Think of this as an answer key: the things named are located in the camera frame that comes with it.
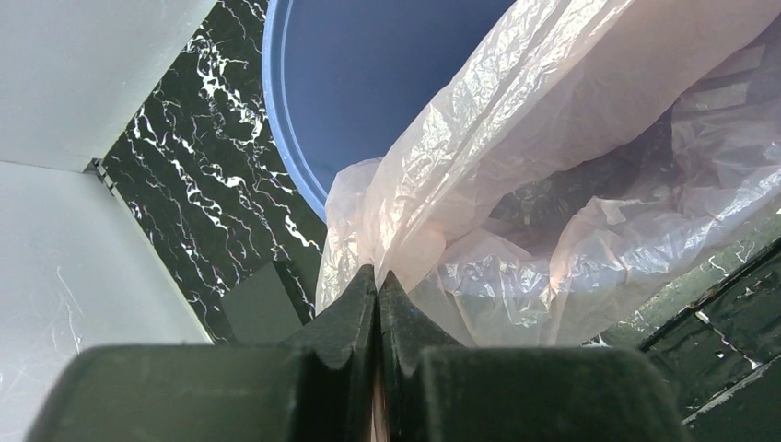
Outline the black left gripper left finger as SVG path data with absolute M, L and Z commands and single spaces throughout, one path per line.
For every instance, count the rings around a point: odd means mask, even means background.
M 114 345 L 77 356 L 30 441 L 368 441 L 377 287 L 362 266 L 267 345 Z

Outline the blue plastic trash bin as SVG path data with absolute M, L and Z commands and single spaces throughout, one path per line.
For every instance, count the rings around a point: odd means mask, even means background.
M 508 8 L 508 0 L 269 3 L 263 99 L 286 171 L 316 216 L 336 174 L 385 155 Z

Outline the pink plastic trash bag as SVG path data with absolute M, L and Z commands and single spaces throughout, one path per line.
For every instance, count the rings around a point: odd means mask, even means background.
M 776 1 L 518 1 L 335 177 L 316 310 L 358 269 L 458 339 L 573 345 L 780 199 Z

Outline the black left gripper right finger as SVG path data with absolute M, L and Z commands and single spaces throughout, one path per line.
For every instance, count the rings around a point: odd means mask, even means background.
M 395 275 L 378 292 L 389 441 L 686 441 L 649 360 L 611 347 L 468 347 Z

